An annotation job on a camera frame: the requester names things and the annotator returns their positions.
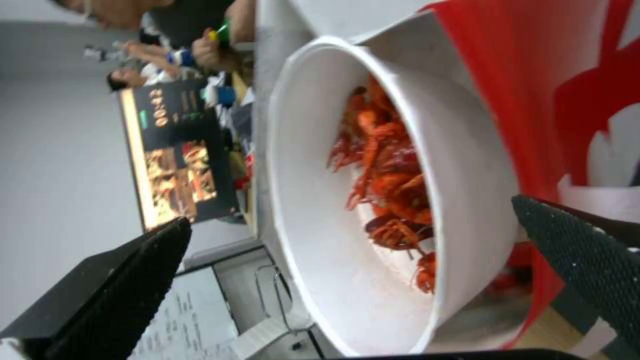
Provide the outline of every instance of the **green bottle cap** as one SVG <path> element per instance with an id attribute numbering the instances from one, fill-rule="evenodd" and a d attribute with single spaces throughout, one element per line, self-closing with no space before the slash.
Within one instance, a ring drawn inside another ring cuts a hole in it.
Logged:
<path id="1" fill-rule="evenodd" d="M 222 26 L 217 31 L 209 33 L 209 39 L 211 41 L 218 41 L 221 44 L 228 44 L 231 40 L 231 34 L 229 33 L 231 26 L 229 25 L 229 19 L 225 19 Z"/>

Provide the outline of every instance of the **display screen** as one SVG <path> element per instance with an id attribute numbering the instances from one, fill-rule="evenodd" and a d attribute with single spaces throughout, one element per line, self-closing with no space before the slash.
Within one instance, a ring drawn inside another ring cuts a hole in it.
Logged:
<path id="1" fill-rule="evenodd" d="M 204 85 L 178 81 L 119 94 L 146 230 L 180 216 L 199 222 L 237 209 L 220 125 L 200 98 Z"/>

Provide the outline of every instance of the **menu board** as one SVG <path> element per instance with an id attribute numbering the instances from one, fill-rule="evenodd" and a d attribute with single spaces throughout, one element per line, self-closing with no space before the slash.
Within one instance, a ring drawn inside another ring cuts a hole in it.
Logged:
<path id="1" fill-rule="evenodd" d="M 145 230 L 237 211 L 216 112 L 200 96 L 205 85 L 195 79 L 119 93 Z"/>
<path id="2" fill-rule="evenodd" d="M 129 360 L 232 359 L 237 337 L 213 269 L 203 268 L 173 280 Z"/>

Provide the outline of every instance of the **wall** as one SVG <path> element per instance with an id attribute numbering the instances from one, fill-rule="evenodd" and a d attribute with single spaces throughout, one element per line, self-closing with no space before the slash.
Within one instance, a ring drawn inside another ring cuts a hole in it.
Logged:
<path id="1" fill-rule="evenodd" d="M 0 20 L 78 24 L 82 18 L 53 5 L 51 0 L 0 0 Z"/>
<path id="2" fill-rule="evenodd" d="M 141 234 L 124 129 L 85 44 L 127 33 L 0 22 L 0 329 L 80 260 Z M 215 220 L 188 254 L 249 237 Z"/>

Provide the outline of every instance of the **man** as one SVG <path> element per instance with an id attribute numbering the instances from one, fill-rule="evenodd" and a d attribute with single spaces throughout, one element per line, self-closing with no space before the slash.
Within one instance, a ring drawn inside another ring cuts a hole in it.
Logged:
<path id="1" fill-rule="evenodd" d="M 251 42 L 255 37 L 256 0 L 51 0 L 103 28 L 137 31 L 142 16 L 149 13 L 156 28 L 173 47 L 190 48 L 202 67 L 222 70 L 225 55 L 217 43 L 206 37 L 208 29 L 217 29 L 226 17 L 230 23 L 230 41 Z"/>
<path id="2" fill-rule="evenodd" d="M 133 58 L 147 64 L 140 71 L 122 67 L 110 72 L 107 75 L 107 84 L 111 91 L 201 77 L 195 69 L 169 63 L 166 59 L 169 50 L 164 47 L 128 41 L 124 49 Z"/>

